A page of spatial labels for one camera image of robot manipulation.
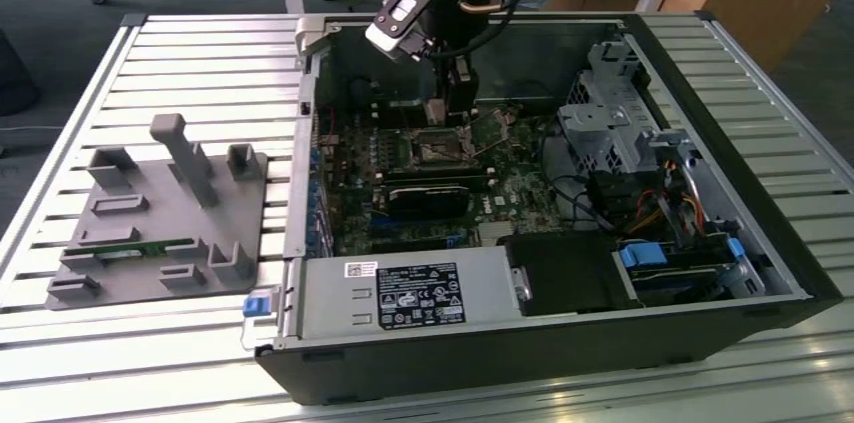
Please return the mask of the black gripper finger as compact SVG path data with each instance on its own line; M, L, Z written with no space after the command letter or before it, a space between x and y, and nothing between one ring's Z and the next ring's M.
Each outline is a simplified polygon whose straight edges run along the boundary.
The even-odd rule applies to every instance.
M435 80L434 98L447 102L448 63L446 59L432 59L431 69Z
M471 56L459 56L452 60L448 70L447 110L454 125L467 121L479 89L479 76L472 67Z

